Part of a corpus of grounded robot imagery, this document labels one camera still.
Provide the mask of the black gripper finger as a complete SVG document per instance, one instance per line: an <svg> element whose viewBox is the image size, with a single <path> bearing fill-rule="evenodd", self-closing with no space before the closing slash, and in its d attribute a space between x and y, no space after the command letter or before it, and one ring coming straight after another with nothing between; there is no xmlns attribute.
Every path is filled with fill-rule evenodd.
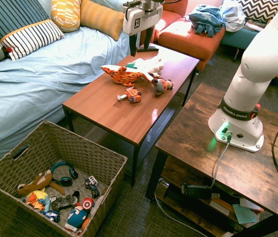
<svg viewBox="0 0 278 237"><path fill-rule="evenodd" d="M145 30L146 35L145 35L145 39L144 39L144 50L147 50L151 41L151 38L153 36L153 32L154 32L154 26L151 26L149 28L147 28Z"/></svg>
<svg viewBox="0 0 278 237"><path fill-rule="evenodd" d="M130 55L135 56L136 55L136 42L137 42L137 34L129 36L129 46L130 46Z"/></svg>

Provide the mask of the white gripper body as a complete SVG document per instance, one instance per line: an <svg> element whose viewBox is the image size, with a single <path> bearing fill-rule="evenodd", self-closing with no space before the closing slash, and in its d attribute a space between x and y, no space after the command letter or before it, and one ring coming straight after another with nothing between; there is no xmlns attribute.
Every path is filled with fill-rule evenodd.
<svg viewBox="0 0 278 237"><path fill-rule="evenodd" d="M123 28L129 36L153 27L161 19L163 0L132 0L124 3Z"/></svg>

